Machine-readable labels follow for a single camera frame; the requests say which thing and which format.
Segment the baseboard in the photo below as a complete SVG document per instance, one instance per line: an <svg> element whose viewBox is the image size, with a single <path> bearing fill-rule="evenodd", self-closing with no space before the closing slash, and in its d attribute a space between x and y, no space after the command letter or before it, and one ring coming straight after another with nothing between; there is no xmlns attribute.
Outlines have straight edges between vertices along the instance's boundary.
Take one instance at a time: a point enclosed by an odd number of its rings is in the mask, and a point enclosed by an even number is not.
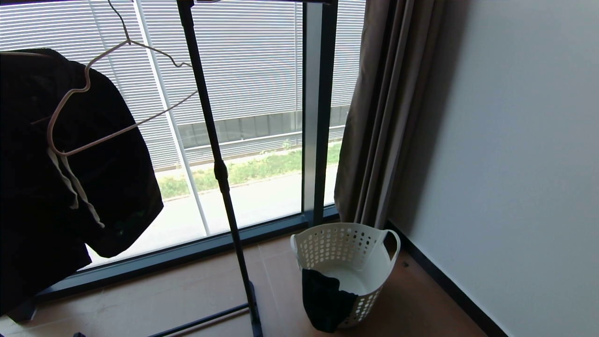
<svg viewBox="0 0 599 337"><path fill-rule="evenodd" d="M447 277L431 260L429 260L414 244L390 221L387 222L386 229L395 231L401 239L401 249L405 249L408 254L418 262L441 288L472 318L472 320L491 337L507 337L497 324L489 318L472 300L458 288L451 279Z"/></svg>

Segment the laundry basket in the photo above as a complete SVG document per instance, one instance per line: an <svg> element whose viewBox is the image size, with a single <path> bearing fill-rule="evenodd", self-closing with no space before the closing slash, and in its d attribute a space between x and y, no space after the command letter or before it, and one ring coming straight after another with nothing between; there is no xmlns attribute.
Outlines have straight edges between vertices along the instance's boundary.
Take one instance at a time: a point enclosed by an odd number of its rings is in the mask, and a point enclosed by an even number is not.
<svg viewBox="0 0 599 337"><path fill-rule="evenodd" d="M397 241L391 259L383 245L388 233ZM337 278L339 290L358 295L351 314L338 326L344 328L358 324L370 312L395 265L400 238L394 231L339 222L292 235L291 248L300 269L313 269Z"/></svg>

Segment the curtain fold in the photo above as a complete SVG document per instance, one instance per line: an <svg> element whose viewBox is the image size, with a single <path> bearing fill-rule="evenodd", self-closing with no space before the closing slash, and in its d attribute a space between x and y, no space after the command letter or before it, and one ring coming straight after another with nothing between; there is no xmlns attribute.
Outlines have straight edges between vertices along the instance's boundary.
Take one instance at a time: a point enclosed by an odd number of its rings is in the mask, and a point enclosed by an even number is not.
<svg viewBox="0 0 599 337"><path fill-rule="evenodd" d="M335 205L344 222L381 228L387 220L400 151L418 115L443 4L366 2L359 76L335 184Z"/></svg>

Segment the white wall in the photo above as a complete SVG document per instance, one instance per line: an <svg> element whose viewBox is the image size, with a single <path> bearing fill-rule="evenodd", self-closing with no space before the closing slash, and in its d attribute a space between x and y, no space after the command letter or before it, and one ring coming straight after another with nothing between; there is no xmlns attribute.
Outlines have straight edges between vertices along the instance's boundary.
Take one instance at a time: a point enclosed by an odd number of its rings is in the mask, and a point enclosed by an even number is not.
<svg viewBox="0 0 599 337"><path fill-rule="evenodd" d="M599 1L446 15L391 220L508 335L599 336Z"/></svg>

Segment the white drawstring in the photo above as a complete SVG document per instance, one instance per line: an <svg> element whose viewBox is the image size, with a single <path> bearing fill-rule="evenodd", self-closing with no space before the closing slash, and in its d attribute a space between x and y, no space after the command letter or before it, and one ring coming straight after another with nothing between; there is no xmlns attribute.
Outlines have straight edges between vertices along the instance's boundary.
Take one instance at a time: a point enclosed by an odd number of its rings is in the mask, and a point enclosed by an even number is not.
<svg viewBox="0 0 599 337"><path fill-rule="evenodd" d="M73 194L75 194L75 202L71 206L71 209L77 209L79 207L79 203L77 201L77 193L72 188L72 185L71 185L71 182L72 182L72 184L75 185L75 189L79 193L79 196L81 197L81 200L83 200L83 202L85 202L85 204L87 205L87 209L89 209L89 212L92 214L93 219L96 221L96 223L98 225L100 225L101 228L104 228L105 225L100 221L100 216L98 215L95 207L87 199L87 194L85 194L85 190L83 189L83 186L81 185L81 182L79 182L79 179L77 179L77 177L75 176L75 174L71 170L71 166L69 165L69 160L67 159L67 157L61 155L60 156L60 161L62 161L62 164L65 166L67 172L71 176L71 180L69 180L64 174L62 174L62 171L60 170L60 166L58 165L58 159L56 157L56 154L50 148L48 148L48 155L50 156L50 159L54 163L54 166L56 167L56 169L60 173L60 177L62 178L62 181L65 183L66 187L71 192L73 192Z"/></svg>

